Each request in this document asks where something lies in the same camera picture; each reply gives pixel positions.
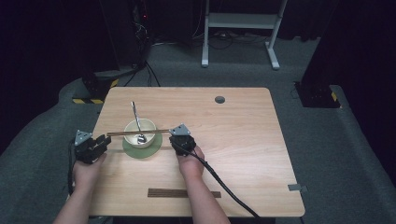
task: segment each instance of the person's left hand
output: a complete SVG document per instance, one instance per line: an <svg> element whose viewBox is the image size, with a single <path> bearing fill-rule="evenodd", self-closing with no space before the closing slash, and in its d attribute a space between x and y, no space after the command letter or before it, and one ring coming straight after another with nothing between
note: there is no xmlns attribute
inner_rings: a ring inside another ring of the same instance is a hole
<svg viewBox="0 0 396 224"><path fill-rule="evenodd" d="M100 167L105 160L107 154L104 153L93 164L86 164L82 161L76 161L73 167L73 175L75 178L75 190L85 189L92 190L99 177Z"/></svg>

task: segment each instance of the human hand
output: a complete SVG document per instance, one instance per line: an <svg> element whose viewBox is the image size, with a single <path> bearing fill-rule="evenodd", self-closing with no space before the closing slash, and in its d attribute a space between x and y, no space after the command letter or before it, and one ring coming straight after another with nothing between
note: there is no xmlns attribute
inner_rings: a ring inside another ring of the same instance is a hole
<svg viewBox="0 0 396 224"><path fill-rule="evenodd" d="M196 155L202 159L205 158L204 153L202 152L201 148L196 146L195 147ZM202 173L204 172L204 166L194 158L192 155L189 156L177 156L178 160L178 168L183 175L184 179L190 178L202 178Z"/></svg>
<svg viewBox="0 0 396 224"><path fill-rule="evenodd" d="M107 154L104 153L93 164L86 164L82 161L76 161L73 167L73 176L75 178L75 190L92 190L99 177L100 167Z"/></svg>

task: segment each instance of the gray carpet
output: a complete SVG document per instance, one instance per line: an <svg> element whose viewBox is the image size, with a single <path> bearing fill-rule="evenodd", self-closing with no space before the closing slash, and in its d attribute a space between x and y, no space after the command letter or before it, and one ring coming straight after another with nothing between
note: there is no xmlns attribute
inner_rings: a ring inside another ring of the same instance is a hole
<svg viewBox="0 0 396 224"><path fill-rule="evenodd" d="M262 42L210 49L207 68L201 67L201 48L154 46L148 63L164 87L270 90L297 181L308 188L302 194L304 223L396 223L396 190L361 133L342 89L332 86L342 108L305 108L298 99L293 82L301 80L317 43L278 39L278 71L272 70ZM122 77L119 86L130 78ZM148 79L144 69L127 86L147 86ZM59 103L26 125L1 156L1 223L51 223L64 204L68 143L77 129L93 130L102 108L72 103L80 82L66 85ZM156 86L154 78L151 84ZM278 218L276 223L302 221Z"/></svg>

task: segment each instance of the white metal frame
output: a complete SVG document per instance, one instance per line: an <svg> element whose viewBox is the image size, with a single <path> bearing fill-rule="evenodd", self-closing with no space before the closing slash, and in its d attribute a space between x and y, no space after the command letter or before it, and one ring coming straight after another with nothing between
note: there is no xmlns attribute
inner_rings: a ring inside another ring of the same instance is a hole
<svg viewBox="0 0 396 224"><path fill-rule="evenodd" d="M206 0L205 9L205 36L202 51L202 67L209 66L209 27L225 27L225 28L253 28L253 29L272 29L271 38L269 42L265 42L270 57L273 69L279 69L279 62L277 61L274 44L282 22L283 13L285 11L288 0L282 0L280 10L275 15L262 14L236 14L236 13L211 13L209 12L209 0Z"/></svg>

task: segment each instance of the forearm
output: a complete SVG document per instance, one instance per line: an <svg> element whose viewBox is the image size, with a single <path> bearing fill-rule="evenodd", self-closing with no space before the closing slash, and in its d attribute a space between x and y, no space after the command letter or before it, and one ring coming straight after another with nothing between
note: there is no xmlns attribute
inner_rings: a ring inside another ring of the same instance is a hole
<svg viewBox="0 0 396 224"><path fill-rule="evenodd" d="M92 200L92 190L75 190L58 214L53 224L87 224Z"/></svg>
<svg viewBox="0 0 396 224"><path fill-rule="evenodd" d="M230 223L201 177L185 178L194 224Z"/></svg>

